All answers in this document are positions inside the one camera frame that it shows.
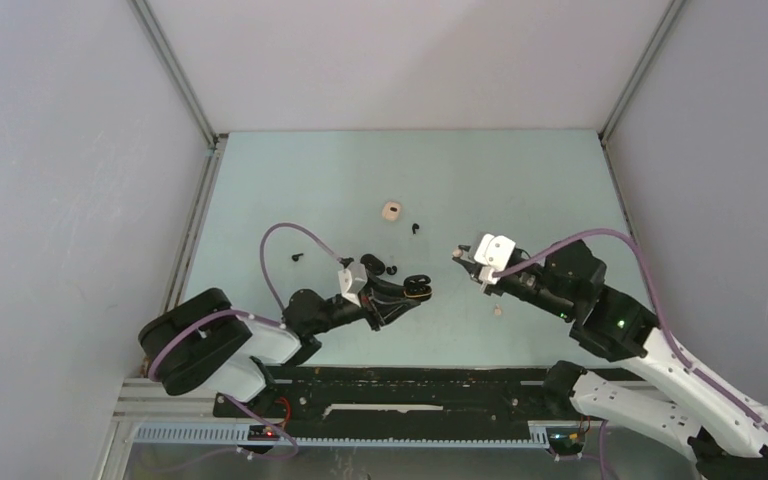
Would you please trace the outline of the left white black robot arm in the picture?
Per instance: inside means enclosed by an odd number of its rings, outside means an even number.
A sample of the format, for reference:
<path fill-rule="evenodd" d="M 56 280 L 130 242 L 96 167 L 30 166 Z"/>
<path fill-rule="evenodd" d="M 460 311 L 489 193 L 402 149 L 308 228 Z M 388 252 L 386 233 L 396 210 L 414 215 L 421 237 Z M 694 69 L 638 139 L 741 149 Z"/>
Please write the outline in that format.
<path fill-rule="evenodd" d="M 232 307 L 219 288 L 209 288 L 146 324 L 138 343 L 148 358 L 149 379 L 170 396 L 197 388 L 228 394 L 252 416 L 276 403 L 268 369 L 298 366 L 321 348 L 318 335 L 355 322 L 378 331 L 432 296 L 426 275 L 394 284 L 368 279 L 351 301 L 296 291 L 279 321 Z"/>

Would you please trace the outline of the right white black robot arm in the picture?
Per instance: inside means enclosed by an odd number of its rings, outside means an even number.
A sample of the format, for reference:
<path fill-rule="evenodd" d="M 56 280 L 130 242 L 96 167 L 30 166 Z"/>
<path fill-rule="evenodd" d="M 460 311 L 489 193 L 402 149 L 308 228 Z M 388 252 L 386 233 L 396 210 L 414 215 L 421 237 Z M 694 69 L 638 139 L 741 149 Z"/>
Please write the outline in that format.
<path fill-rule="evenodd" d="M 560 361 L 543 383 L 548 414 L 575 411 L 632 430 L 689 460 L 704 479 L 768 479 L 768 406 L 686 350 L 655 312 L 608 286 L 606 265 L 584 234 L 532 256 L 510 238 L 486 233 L 452 258 L 485 294 L 508 294 L 561 318 L 581 348 L 659 392 L 652 398 Z"/>

